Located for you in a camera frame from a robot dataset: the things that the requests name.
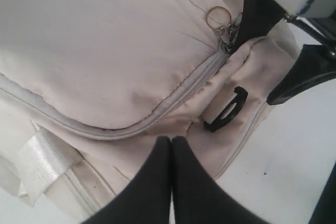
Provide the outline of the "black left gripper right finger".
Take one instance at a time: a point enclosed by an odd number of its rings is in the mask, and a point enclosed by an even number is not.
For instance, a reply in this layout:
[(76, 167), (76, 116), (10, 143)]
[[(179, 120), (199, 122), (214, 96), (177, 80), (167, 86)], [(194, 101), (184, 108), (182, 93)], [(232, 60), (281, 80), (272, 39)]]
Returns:
[(181, 136), (172, 139), (172, 172), (176, 223), (266, 223), (218, 186)]

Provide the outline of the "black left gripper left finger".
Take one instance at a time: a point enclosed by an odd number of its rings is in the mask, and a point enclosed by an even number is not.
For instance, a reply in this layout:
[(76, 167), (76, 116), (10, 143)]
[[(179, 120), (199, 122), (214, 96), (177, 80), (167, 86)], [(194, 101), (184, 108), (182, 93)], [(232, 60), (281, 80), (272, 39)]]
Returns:
[(127, 187), (86, 223), (169, 223), (170, 150), (170, 139), (158, 137)]

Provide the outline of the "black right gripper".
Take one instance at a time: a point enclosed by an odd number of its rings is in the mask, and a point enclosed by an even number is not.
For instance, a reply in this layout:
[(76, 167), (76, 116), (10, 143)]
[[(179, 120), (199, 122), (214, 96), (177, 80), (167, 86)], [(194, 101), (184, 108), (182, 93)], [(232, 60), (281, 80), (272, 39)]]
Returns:
[(244, 0), (235, 40), (235, 43), (243, 44), (266, 36), (284, 18), (321, 44), (303, 46), (293, 67), (268, 95), (269, 105), (283, 104), (312, 87), (335, 79), (335, 20), (331, 17), (306, 18), (306, 23), (285, 13), (275, 0)]

